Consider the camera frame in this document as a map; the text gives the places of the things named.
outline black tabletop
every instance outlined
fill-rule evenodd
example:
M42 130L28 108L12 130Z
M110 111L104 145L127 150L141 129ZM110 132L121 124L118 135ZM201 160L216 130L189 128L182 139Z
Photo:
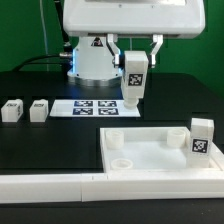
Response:
M103 172L101 127L187 126L192 117L215 121L214 142L224 151L224 101L186 74L153 74L138 108L140 118L52 118L30 123L34 100L121 99L119 86L69 84L57 72L0 73L0 106L22 99L24 114L0 122L0 174ZM0 223L222 223L222 199L139 200L0 205Z

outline white cube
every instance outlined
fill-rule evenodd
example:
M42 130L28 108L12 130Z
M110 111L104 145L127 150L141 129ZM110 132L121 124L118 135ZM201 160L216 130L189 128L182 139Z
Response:
M23 101L8 100L1 108L2 122L17 122L23 114Z
M30 122L45 122L48 115L48 101L35 100L30 107Z

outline green background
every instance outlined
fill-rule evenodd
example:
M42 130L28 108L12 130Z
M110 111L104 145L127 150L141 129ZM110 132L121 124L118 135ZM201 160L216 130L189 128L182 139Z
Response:
M62 38L53 0L43 0L49 53L62 51ZM205 0L206 29L194 40L166 40L153 72L191 74L224 98L224 0ZM149 52L150 40L133 40L133 50ZM129 40L118 43L129 49ZM0 71L45 54L39 0L0 1ZM26 70L46 70L46 66Z

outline white paper sheet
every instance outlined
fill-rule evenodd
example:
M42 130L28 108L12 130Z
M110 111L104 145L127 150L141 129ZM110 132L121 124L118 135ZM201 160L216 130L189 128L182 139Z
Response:
M138 108L127 109L123 100L55 100L52 117L140 117Z

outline white block with apriltag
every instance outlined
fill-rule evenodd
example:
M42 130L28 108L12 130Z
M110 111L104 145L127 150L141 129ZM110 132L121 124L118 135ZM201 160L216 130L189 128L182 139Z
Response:
M124 106L136 108L143 98L148 71L148 58L144 51L125 51L125 76L121 81Z
M213 120L192 118L191 137L187 155L188 167L209 167L213 133Z
M1 108L2 122L17 122L23 114L23 101L20 99L8 100Z
M47 100L35 100L30 107L30 122L45 122L48 112Z

